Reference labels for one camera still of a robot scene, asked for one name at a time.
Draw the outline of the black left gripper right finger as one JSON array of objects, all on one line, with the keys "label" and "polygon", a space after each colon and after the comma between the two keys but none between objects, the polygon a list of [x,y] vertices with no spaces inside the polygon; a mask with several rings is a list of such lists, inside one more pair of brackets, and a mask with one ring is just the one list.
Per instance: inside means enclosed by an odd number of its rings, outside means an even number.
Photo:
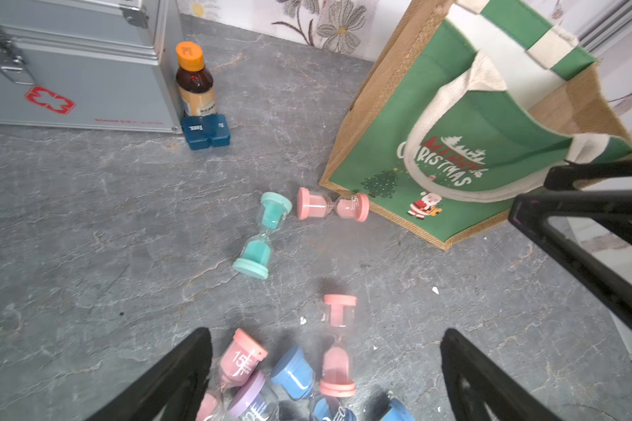
[{"label": "black left gripper right finger", "polygon": [[441,356],[455,419],[558,419],[458,330],[449,328],[444,333]]}]

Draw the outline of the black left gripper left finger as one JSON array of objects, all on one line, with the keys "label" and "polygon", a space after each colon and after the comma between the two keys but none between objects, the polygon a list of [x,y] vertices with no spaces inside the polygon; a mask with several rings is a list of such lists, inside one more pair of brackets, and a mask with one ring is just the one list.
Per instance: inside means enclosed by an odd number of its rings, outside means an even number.
[{"label": "black left gripper left finger", "polygon": [[194,420],[211,366],[211,333],[200,327],[89,419]]}]

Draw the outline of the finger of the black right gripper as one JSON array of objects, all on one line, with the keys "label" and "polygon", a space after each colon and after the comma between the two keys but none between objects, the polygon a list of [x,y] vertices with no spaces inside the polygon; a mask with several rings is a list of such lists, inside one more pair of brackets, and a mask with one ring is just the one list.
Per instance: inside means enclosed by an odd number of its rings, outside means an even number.
[{"label": "finger of the black right gripper", "polygon": [[607,163],[577,164],[568,163],[549,170],[544,181],[548,191],[576,191],[578,181],[605,180],[610,178],[632,177],[632,160]]},{"label": "finger of the black right gripper", "polygon": [[632,191],[522,194],[509,222],[571,273],[632,331],[632,284],[549,223],[551,217],[591,219],[632,246]]}]

